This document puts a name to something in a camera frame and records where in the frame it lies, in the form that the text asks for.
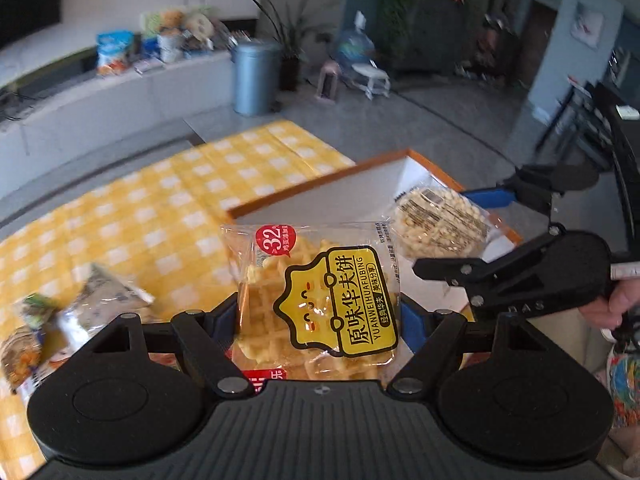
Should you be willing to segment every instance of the gray trash can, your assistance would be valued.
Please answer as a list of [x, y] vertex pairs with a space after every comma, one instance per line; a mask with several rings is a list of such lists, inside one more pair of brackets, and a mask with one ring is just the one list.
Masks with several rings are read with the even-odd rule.
[[244, 116], [269, 113], [278, 87], [281, 58], [282, 46], [276, 41], [240, 43], [232, 50], [237, 113]]

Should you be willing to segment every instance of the black cable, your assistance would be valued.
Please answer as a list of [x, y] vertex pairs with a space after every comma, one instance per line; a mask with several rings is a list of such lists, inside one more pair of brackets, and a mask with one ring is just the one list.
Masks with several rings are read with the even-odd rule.
[[438, 113], [437, 111], [433, 110], [432, 108], [429, 108], [428, 106], [423, 105], [422, 103], [411, 99], [410, 97], [404, 96], [402, 95], [400, 92], [398, 92], [397, 90], [392, 90], [391, 91], [393, 94], [397, 95], [399, 98], [404, 99], [405, 101], [407, 101], [408, 103], [411, 103], [413, 105], [416, 105], [419, 108], [422, 108], [423, 110], [429, 112], [430, 114], [435, 115], [436, 117], [442, 119], [443, 121], [445, 121], [447, 124], [449, 124], [450, 126], [453, 126], [455, 129], [459, 130], [460, 132], [464, 133], [466, 136], [471, 137], [473, 140], [476, 140], [477, 142], [479, 142], [480, 144], [482, 144], [486, 149], [488, 149], [489, 151], [495, 153], [495, 155], [498, 155], [500, 158], [502, 158], [503, 160], [506, 160], [509, 164], [511, 164], [512, 166], [517, 166], [517, 164], [515, 162], [513, 162], [508, 156], [503, 155], [500, 150], [494, 148], [492, 145], [490, 145], [488, 142], [486, 142], [485, 140], [481, 139], [480, 137], [474, 135], [472, 132], [465, 130], [462, 126], [459, 126], [458, 124], [454, 123], [451, 119], [449, 119], [448, 117], [445, 117], [444, 115], [442, 115], [441, 113]]

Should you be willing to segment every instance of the ribbed gray plate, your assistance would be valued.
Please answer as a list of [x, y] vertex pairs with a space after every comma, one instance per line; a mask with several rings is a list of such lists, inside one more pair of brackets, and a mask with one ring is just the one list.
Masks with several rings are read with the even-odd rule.
[[125, 470], [52, 461], [34, 480], [605, 480], [593, 463], [520, 472], [482, 462], [437, 427], [429, 410], [387, 397], [375, 382], [270, 381], [220, 404], [179, 450]]

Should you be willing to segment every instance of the doorway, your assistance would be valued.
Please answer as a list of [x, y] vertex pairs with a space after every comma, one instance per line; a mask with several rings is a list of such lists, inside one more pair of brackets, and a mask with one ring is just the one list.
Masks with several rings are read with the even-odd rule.
[[556, 10], [539, 2], [532, 2], [529, 17], [520, 38], [522, 47], [515, 70], [515, 79], [519, 80], [525, 88], [530, 88], [536, 79], [557, 16]]

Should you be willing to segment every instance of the yellow checkered tablecloth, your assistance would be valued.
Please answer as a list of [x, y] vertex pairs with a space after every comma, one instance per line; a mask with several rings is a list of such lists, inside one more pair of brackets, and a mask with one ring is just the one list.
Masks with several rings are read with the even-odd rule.
[[[156, 297], [168, 320], [210, 310], [236, 290], [220, 225], [226, 211], [353, 162], [289, 121], [174, 155], [32, 222], [0, 244], [0, 338], [22, 323], [14, 301], [35, 291], [69, 304], [91, 262]], [[43, 457], [19, 397], [0, 384], [0, 464], [5, 480], [30, 475]]]

